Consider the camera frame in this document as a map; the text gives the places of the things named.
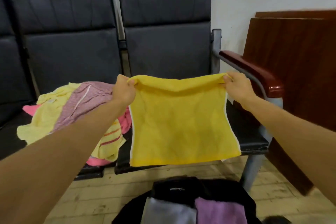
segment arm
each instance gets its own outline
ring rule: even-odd
[[[134,81],[127,80],[118,76],[110,102],[0,161],[4,223],[44,222],[101,137],[134,100]]]
[[[336,204],[336,133],[259,98],[244,74],[228,74],[232,78],[224,77],[228,94],[266,127],[317,188]]]

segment lavender towel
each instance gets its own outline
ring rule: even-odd
[[[80,116],[111,100],[113,84],[105,82],[83,82],[73,91],[63,106],[54,126],[55,132],[75,122]]]
[[[195,200],[198,224],[247,224],[244,206],[233,202]]]

